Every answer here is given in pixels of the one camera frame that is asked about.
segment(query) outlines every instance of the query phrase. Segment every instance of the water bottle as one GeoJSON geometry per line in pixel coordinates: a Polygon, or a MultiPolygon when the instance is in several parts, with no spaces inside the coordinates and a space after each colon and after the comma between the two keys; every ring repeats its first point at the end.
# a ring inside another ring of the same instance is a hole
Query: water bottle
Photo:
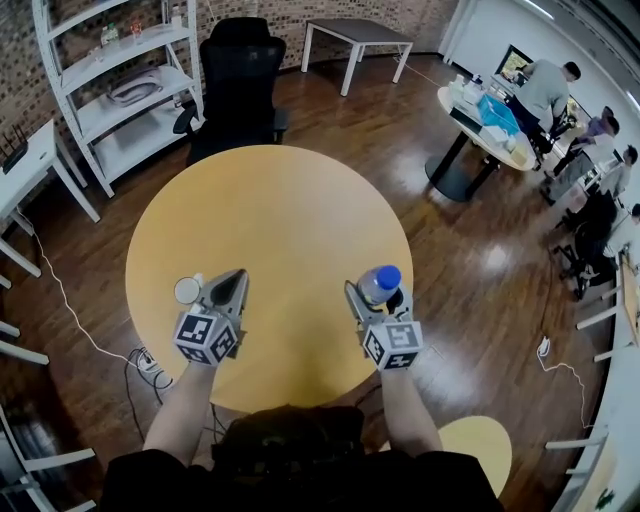
{"type": "Polygon", "coordinates": [[[372,268],[358,279],[358,290],[371,305],[384,304],[396,293],[402,274],[398,267],[383,265],[372,268]]]}

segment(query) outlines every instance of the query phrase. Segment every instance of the wooden floor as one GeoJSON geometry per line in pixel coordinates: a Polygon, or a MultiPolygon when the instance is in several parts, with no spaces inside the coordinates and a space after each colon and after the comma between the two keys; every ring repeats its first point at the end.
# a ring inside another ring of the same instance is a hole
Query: wooden floor
{"type": "MultiPolygon", "coordinates": [[[[439,84],[456,75],[435,57],[411,57],[409,64],[439,84]]],[[[427,407],[438,426],[475,414],[501,422],[513,444],[501,501],[508,510],[549,510],[576,454],[545,453],[544,443],[585,432],[576,381],[564,370],[543,372],[536,347],[544,332],[552,339],[546,364],[575,366],[586,385],[588,421],[607,369],[607,363],[596,365],[592,357],[606,350],[610,324],[575,330],[576,319],[586,312],[572,301],[548,256],[546,234],[557,214],[535,189],[539,173],[503,167],[471,203],[449,202],[430,189],[424,172],[427,159],[443,155],[458,133],[438,104],[436,86],[409,69],[394,85],[395,63],[370,59],[358,65],[349,96],[342,98],[344,68],[343,63],[327,64],[278,78],[277,104],[291,110],[285,143],[344,162],[392,206],[413,254],[416,317],[433,345],[415,368],[427,407]]],[[[127,248],[140,215],[184,168],[186,155],[182,146],[127,174],[115,184],[110,200],[94,181],[89,197],[102,215],[97,225],[58,185],[27,209],[69,302],[107,350],[127,355],[139,346],[124,289],[127,248]]],[[[481,158],[471,146],[461,156],[472,174],[480,170],[481,158]]],[[[37,258],[24,233],[15,230],[9,240],[37,258]]],[[[46,352],[51,365],[41,370],[2,357],[0,389],[5,404],[39,416],[44,444],[51,429],[63,444],[95,449],[99,463],[83,463],[74,485],[98,499],[109,460],[140,447],[125,393],[124,363],[91,347],[64,308],[44,262],[40,265],[43,275],[35,279],[13,263],[0,262],[2,273],[14,282],[3,294],[2,318],[22,329],[21,345],[46,352]],[[39,405],[42,401],[47,407],[39,405]]],[[[158,405],[135,371],[129,377],[146,431],[158,405]]],[[[343,401],[353,403],[373,381],[343,401]]],[[[379,411],[379,395],[367,401],[373,403],[368,410],[379,411]]],[[[379,426],[379,413],[372,418],[379,426]]],[[[209,435],[199,461],[206,459],[209,435]]],[[[460,488],[463,492],[464,482],[460,488]]]]}

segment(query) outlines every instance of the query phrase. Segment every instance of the shelving unit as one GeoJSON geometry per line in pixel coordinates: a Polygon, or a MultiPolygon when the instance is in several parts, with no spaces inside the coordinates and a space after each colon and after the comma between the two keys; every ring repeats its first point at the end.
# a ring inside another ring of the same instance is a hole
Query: shelving unit
{"type": "MultiPolygon", "coordinates": [[[[196,0],[187,0],[187,27],[175,29],[163,17],[162,24],[144,29],[140,40],[134,41],[132,36],[124,37],[104,48],[100,60],[87,55],[62,68],[55,39],[89,18],[128,1],[134,0],[96,1],[81,13],[52,27],[48,0],[32,0],[38,46],[53,94],[82,155],[109,197],[113,196],[113,180],[183,137],[173,133],[173,124],[182,112],[181,108],[175,108],[173,102],[168,101],[174,94],[188,90],[195,100],[198,119],[203,118],[196,0]],[[192,77],[183,71],[172,47],[173,43],[184,39],[189,40],[192,77]],[[76,107],[72,98],[74,91],[110,69],[162,47],[165,48],[168,62],[160,66],[160,91],[127,107],[113,104],[106,93],[80,108],[76,107]],[[137,117],[95,142],[101,135],[133,116],[137,117]]],[[[191,126],[196,130],[200,123],[193,120],[191,126]]]]}

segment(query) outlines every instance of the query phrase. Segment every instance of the white shelf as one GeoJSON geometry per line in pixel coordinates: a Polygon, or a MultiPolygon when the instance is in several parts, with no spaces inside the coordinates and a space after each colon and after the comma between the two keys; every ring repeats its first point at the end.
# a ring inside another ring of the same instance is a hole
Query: white shelf
{"type": "Polygon", "coordinates": [[[186,39],[189,35],[189,29],[184,27],[174,29],[171,25],[156,25],[144,30],[138,43],[134,42],[132,36],[127,36],[104,48],[102,61],[87,55],[65,69],[62,72],[62,92],[69,95],[105,71],[155,48],[186,39]]]}
{"type": "Polygon", "coordinates": [[[51,29],[47,34],[49,40],[55,39],[56,37],[64,34],[67,30],[75,27],[76,25],[82,23],[101,12],[104,12],[112,7],[115,7],[120,4],[124,4],[129,0],[106,0],[103,2],[96,2],[91,7],[89,7],[86,11],[82,11],[81,13],[76,14],[75,16],[69,18],[68,20],[63,21],[57,27],[51,29]]]}
{"type": "MultiPolygon", "coordinates": [[[[173,102],[165,103],[96,144],[93,149],[107,181],[111,183],[133,166],[184,137],[173,133],[173,125],[183,111],[175,108],[173,102]]],[[[200,122],[194,119],[191,126],[197,130],[200,122]]]]}
{"type": "Polygon", "coordinates": [[[118,123],[126,121],[138,112],[158,103],[165,98],[184,91],[193,85],[193,80],[182,71],[165,65],[160,70],[162,90],[147,96],[128,107],[119,107],[106,94],[101,95],[78,110],[78,121],[82,131],[82,140],[91,142],[118,123]]]}

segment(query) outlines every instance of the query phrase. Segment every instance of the round yellow table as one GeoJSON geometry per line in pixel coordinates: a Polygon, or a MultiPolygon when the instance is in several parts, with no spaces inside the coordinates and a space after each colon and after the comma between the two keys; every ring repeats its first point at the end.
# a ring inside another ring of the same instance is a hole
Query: round yellow table
{"type": "Polygon", "coordinates": [[[504,427],[487,416],[468,416],[440,430],[443,448],[478,459],[491,488],[500,496],[511,471],[511,440],[504,427]]]}
{"type": "Polygon", "coordinates": [[[171,338],[174,285],[200,272],[249,272],[237,359],[216,375],[211,401],[242,412],[313,406],[373,371],[364,358],[344,282],[382,264],[413,268],[391,207],[358,173],[288,146],[251,146],[202,160],[169,182],[129,246],[126,292],[135,328],[171,377],[186,360],[171,338]]]}

